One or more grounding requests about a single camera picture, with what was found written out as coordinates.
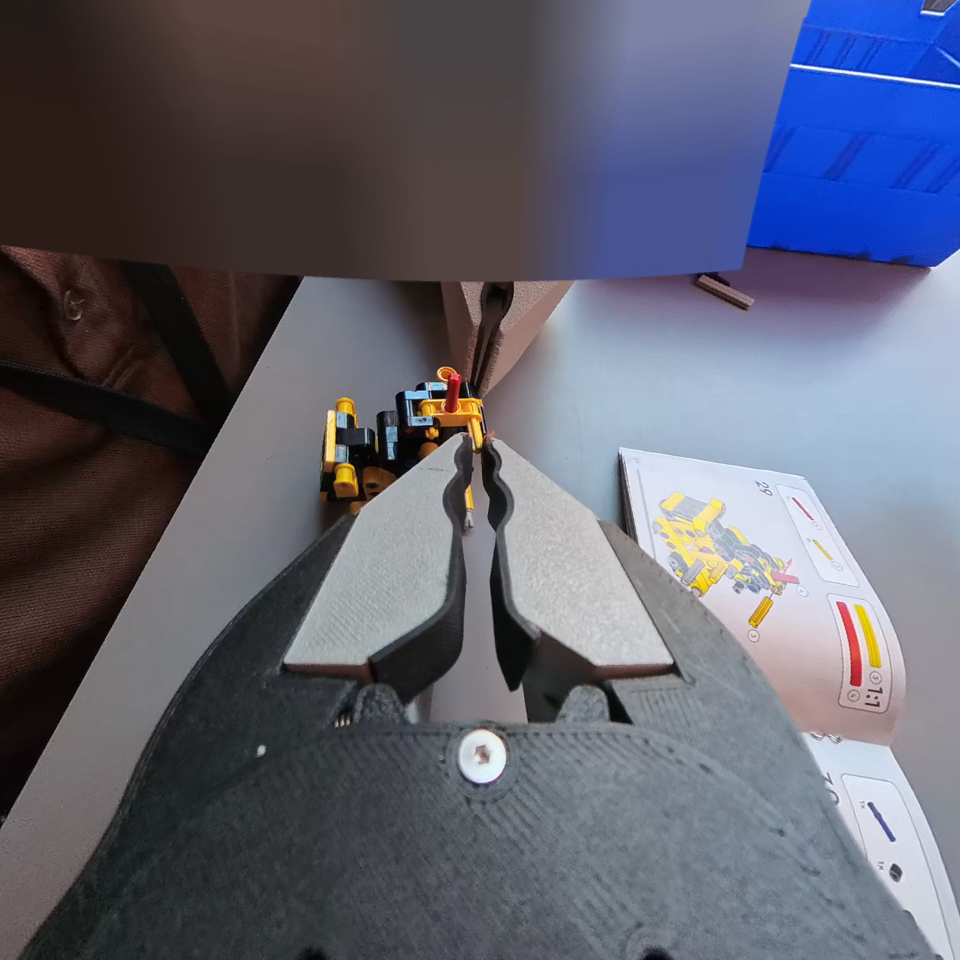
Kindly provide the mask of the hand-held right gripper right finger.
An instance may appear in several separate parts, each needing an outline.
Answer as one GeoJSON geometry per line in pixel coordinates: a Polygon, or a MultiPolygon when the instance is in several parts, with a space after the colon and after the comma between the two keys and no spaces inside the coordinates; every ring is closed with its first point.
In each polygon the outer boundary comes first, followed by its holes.
{"type": "Polygon", "coordinates": [[[486,441],[482,467],[494,642],[508,688],[566,692],[673,671],[599,518],[500,439],[486,441]]]}

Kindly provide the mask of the blue plastic bin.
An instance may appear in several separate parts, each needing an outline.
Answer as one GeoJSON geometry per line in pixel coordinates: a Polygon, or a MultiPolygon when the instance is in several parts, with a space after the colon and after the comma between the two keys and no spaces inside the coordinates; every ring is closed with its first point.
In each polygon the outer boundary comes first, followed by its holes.
{"type": "Polygon", "coordinates": [[[920,268],[958,251],[958,2],[810,3],[748,245],[920,268]]]}

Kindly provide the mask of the lego instruction booklet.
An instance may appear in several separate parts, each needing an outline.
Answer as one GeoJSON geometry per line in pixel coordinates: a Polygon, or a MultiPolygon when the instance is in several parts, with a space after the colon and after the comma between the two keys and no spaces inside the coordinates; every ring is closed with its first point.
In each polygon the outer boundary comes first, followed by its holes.
{"type": "Polygon", "coordinates": [[[892,621],[801,476],[621,448],[629,534],[762,668],[854,841],[940,958],[958,908],[891,750],[906,699],[892,621]]]}

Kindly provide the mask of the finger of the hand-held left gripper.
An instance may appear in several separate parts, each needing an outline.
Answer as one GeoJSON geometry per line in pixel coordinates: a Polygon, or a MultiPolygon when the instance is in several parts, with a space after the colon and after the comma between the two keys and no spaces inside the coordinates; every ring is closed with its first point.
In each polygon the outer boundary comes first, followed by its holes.
{"type": "Polygon", "coordinates": [[[491,292],[499,305],[499,282],[442,282],[442,309],[449,342],[445,363],[464,379],[474,369],[474,348],[483,319],[485,295],[491,292]]]}
{"type": "Polygon", "coordinates": [[[573,281],[486,282],[476,337],[476,390],[485,397],[515,366],[573,281]]]}

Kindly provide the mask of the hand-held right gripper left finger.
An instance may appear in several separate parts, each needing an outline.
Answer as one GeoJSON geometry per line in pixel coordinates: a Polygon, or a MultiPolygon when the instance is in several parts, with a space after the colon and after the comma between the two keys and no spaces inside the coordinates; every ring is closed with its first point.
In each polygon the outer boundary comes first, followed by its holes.
{"type": "Polygon", "coordinates": [[[283,666],[390,686],[410,703],[463,645],[462,546],[474,445],[447,440],[354,517],[283,666]]]}

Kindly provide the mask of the yellow and black lego model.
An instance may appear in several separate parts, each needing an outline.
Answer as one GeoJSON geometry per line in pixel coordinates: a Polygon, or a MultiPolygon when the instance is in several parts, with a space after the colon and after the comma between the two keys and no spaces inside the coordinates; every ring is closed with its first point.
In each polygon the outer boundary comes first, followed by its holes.
{"type": "Polygon", "coordinates": [[[464,435],[479,452],[487,435],[482,398],[451,366],[398,392],[374,428],[360,424],[354,400],[344,396],[326,412],[323,429],[318,500],[346,504],[353,514],[447,440],[464,435]]]}

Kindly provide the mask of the yellow lego axle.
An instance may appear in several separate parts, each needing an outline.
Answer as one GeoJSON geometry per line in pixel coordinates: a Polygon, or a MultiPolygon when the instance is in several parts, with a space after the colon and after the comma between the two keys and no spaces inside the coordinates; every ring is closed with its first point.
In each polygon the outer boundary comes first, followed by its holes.
{"type": "MultiPolygon", "coordinates": [[[[481,413],[474,412],[464,421],[463,429],[471,442],[471,456],[478,454],[484,442],[483,417],[481,413]]],[[[469,533],[474,529],[474,494],[471,482],[466,483],[464,491],[465,516],[463,521],[463,533],[469,533]]]]}

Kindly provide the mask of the small brown wooden piece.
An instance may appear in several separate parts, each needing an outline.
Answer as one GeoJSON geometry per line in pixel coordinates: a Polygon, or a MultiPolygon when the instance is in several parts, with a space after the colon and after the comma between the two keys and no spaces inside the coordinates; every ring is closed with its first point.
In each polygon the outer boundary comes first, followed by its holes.
{"type": "Polygon", "coordinates": [[[694,279],[694,285],[723,302],[742,310],[749,310],[755,299],[737,288],[718,272],[701,272],[694,279]]]}

